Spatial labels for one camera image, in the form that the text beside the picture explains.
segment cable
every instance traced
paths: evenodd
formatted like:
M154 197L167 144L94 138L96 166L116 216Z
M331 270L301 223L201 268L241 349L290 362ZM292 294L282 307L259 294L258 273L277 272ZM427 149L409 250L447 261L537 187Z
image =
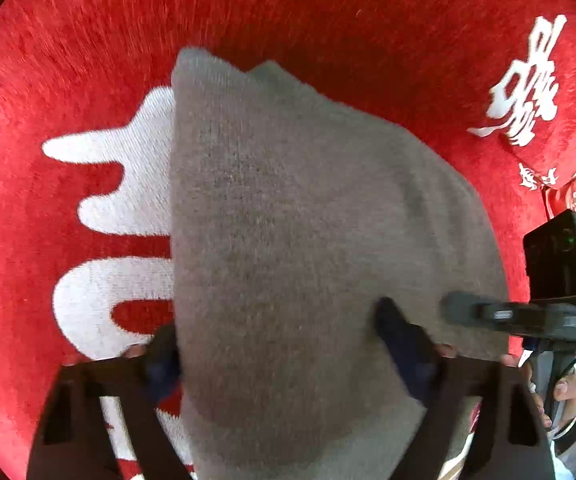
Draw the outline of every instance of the cable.
M555 384L557 384L559 381L561 381L565 376L568 375L569 371L572 370L572 368L574 368L576 365L576 357L575 359L571 362L571 364L568 365L568 367L564 370L564 372L557 378L557 380L555 381Z

